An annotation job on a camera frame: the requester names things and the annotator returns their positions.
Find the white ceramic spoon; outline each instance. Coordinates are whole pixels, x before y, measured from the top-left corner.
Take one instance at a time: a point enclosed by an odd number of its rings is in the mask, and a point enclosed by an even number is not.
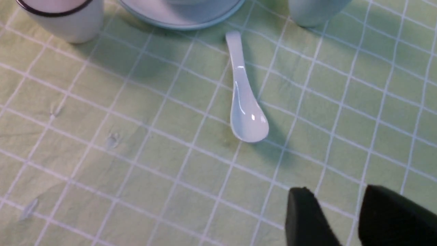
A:
[[[240,33],[238,31],[226,33],[226,42],[231,55],[234,75],[231,107],[232,132],[244,142],[259,142],[269,134],[269,123],[250,88]]]

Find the saucer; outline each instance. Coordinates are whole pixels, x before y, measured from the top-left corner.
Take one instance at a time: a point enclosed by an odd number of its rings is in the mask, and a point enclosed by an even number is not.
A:
[[[245,0],[206,0],[199,4],[170,4],[166,0],[119,0],[140,20],[173,30],[197,30],[224,21],[243,5]]]

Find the ceramic cup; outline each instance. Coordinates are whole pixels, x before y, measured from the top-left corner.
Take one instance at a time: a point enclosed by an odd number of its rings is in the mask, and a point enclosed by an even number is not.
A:
[[[351,0],[288,0],[291,19],[302,27],[323,24],[340,12]]]
[[[200,4],[207,0],[166,0],[170,4],[178,4],[178,5],[193,5]]]
[[[103,0],[16,0],[45,30],[70,43],[90,41],[103,25]]]

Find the cup rim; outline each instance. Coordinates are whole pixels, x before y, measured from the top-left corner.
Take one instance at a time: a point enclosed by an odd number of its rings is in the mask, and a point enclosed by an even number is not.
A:
[[[32,14],[35,14],[38,16],[42,16],[42,17],[53,18],[53,17],[64,17],[64,16],[68,16],[68,15],[72,15],[74,13],[77,13],[77,12],[81,11],[82,9],[84,9],[86,6],[88,6],[93,0],[86,0],[81,5],[77,6],[76,8],[73,8],[71,10],[64,11],[64,12],[55,12],[55,13],[44,12],[44,11],[39,11],[37,9],[34,9],[31,6],[29,6],[27,3],[25,3],[24,0],[16,0],[16,1],[24,10],[28,11],[29,13],[32,13]]]

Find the plate rim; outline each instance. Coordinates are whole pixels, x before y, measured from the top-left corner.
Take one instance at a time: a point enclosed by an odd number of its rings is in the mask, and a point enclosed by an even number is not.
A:
[[[157,20],[154,20],[152,18],[149,18],[149,17],[135,11],[131,7],[129,7],[129,5],[126,4],[123,0],[118,0],[119,4],[124,9],[126,9],[129,13],[131,13],[132,15],[137,17],[138,19],[140,19],[144,22],[147,22],[149,24],[152,24],[154,26],[157,26],[157,27],[170,29],[170,30],[178,30],[178,31],[194,31],[194,30],[204,29],[204,28],[216,25],[216,24],[226,20],[227,18],[231,17],[235,12],[237,12],[243,6],[245,1],[246,0],[236,0],[236,4],[231,9],[229,9],[225,14],[223,14],[223,15],[219,16],[218,18],[213,19],[211,21],[200,23],[200,24],[195,24],[195,25],[174,25],[174,24],[169,24],[169,23],[165,23],[165,22],[161,22],[161,21],[157,21]]]

